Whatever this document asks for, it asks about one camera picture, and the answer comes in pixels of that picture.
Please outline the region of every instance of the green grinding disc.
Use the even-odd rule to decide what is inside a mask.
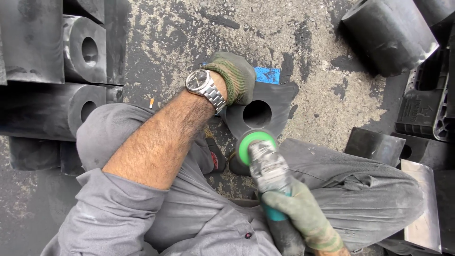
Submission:
[[[247,166],[250,166],[251,163],[250,156],[248,154],[248,146],[250,145],[251,142],[255,140],[269,140],[272,141],[275,148],[277,147],[275,139],[267,132],[256,130],[247,133],[246,135],[243,136],[242,140],[238,142],[237,150],[237,156],[240,158],[240,161]]]

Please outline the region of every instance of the dirty ground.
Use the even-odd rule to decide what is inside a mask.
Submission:
[[[340,20],[354,0],[129,1],[127,103],[148,106],[154,98],[158,110],[211,53],[230,51],[255,67],[279,69],[279,83],[297,88],[279,142],[343,151],[353,126],[393,131],[406,75],[377,76],[353,45]],[[227,156],[236,140],[219,118],[209,125]],[[8,156],[0,137],[0,255],[38,255],[80,186],[58,170],[11,171]],[[226,197],[247,199],[255,190],[250,178],[228,169],[206,178]]]

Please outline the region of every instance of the hand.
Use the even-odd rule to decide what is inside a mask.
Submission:
[[[291,189],[292,196],[269,191],[262,195],[261,201],[287,214],[310,248],[325,252],[341,250],[341,237],[330,225],[309,188],[292,178]]]
[[[253,100],[256,72],[245,58],[230,52],[217,51],[202,68],[213,70],[223,77],[228,92],[227,106],[233,103],[248,105]]]

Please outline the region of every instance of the shoe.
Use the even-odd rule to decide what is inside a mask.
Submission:
[[[233,174],[251,177],[250,168],[243,163],[240,163],[236,157],[236,152],[232,151],[229,154],[229,169]]]
[[[213,133],[208,127],[208,125],[204,128],[205,132],[205,141],[207,142],[208,149],[210,150],[210,154],[212,155],[213,159],[213,170],[212,172],[222,172],[226,168],[226,158],[224,157],[223,153],[221,152],[220,148],[218,147],[215,139],[213,137]]]

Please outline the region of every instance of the leg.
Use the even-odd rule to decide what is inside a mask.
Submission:
[[[77,131],[77,150],[85,170],[103,168],[121,144],[152,114],[146,108],[129,104],[108,104],[95,109]],[[178,241],[195,237],[208,220],[229,204],[227,199],[216,195],[203,176],[212,169],[213,160],[201,133],[188,152],[145,241],[162,251]]]
[[[419,184],[398,169],[294,139],[280,152],[350,250],[387,238],[423,213]]]

